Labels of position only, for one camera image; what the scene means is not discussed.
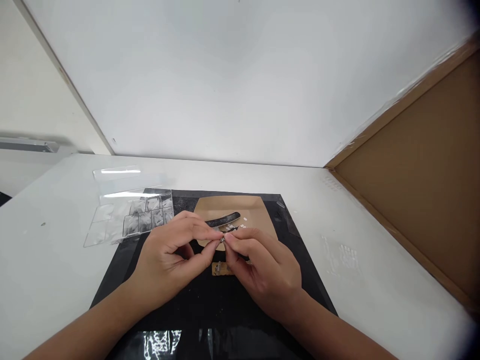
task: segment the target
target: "brown paper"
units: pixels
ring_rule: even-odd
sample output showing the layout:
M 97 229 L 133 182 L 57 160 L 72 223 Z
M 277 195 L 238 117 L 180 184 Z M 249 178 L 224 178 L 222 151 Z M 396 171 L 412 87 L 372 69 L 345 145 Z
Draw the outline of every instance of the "brown paper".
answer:
M 270 220 L 267 208 L 260 196 L 202 197 L 198 200 L 193 212 L 200 215 L 205 221 L 222 218 L 231 213 L 239 212 L 240 218 L 231 223 L 234 227 L 239 227 L 243 224 L 247 228 L 257 228 L 278 240 L 272 220 Z M 222 231 L 226 229 L 225 226 L 220 227 Z M 209 243 L 208 240 L 197 241 L 198 244 L 203 247 Z M 221 243 L 216 249 L 225 251 L 225 245 Z

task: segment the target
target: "small metal piece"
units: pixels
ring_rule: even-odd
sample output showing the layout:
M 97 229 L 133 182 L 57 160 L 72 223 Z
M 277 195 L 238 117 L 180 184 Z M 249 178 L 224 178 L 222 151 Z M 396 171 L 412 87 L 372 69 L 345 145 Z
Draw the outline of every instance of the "small metal piece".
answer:
M 216 275 L 220 275 L 220 270 L 222 269 L 222 262 L 219 261 L 218 264 L 215 266 L 215 273 Z

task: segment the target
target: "black mat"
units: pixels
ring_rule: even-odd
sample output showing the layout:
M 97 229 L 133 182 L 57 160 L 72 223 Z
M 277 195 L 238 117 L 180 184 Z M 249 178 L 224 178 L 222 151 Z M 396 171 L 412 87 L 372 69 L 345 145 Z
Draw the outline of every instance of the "black mat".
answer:
M 199 198 L 257 195 L 263 199 L 278 240 L 300 264 L 302 287 L 337 314 L 310 255 L 279 194 L 173 190 L 175 214 L 193 211 Z M 118 246 L 92 305 L 128 279 L 148 234 Z M 194 253 L 202 247 L 194 240 Z M 214 262 L 225 261 L 216 251 Z M 310 355 L 253 302 L 235 276 L 212 276 L 207 268 L 171 301 L 140 320 L 117 344 L 109 359 L 309 359 Z

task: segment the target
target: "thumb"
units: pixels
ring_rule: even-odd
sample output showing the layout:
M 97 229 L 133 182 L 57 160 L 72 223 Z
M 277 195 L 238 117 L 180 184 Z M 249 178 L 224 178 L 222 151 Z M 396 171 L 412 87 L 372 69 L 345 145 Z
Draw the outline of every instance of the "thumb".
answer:
M 279 269 L 279 264 L 275 261 L 265 246 L 259 243 L 256 239 L 238 239 L 230 232 L 227 232 L 224 237 L 226 242 L 225 248 L 228 246 L 231 250 L 230 254 L 227 254 L 226 262 L 242 284 L 243 281 L 239 276 L 243 278 L 246 269 L 248 269 L 248 276 L 252 278 L 251 266 L 249 266 L 245 260 L 240 258 L 236 253 L 249 257 L 250 262 L 255 267 L 256 271 L 265 279 L 270 279 L 272 276 L 275 276 L 275 272 Z M 241 275 L 238 276 L 237 273 L 235 273 L 236 268 Z
M 253 285 L 252 279 L 252 268 L 248 265 L 244 259 L 242 259 L 225 241 L 225 256 L 226 264 L 230 268 L 231 272 L 237 277 L 240 283 L 245 287 L 249 288 Z
M 195 279 L 210 266 L 219 244 L 220 240 L 210 241 L 201 253 L 193 255 L 190 259 L 180 264 L 180 275 L 188 279 L 188 282 Z

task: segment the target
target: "person's right hand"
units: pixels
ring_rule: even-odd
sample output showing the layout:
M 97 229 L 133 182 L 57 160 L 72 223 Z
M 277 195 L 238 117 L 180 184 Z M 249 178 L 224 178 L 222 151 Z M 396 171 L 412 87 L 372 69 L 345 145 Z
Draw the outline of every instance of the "person's right hand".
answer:
M 285 325 L 303 296 L 300 265 L 280 241 L 256 229 L 227 232 L 226 263 L 257 305 Z M 251 265 L 238 254 L 249 257 Z

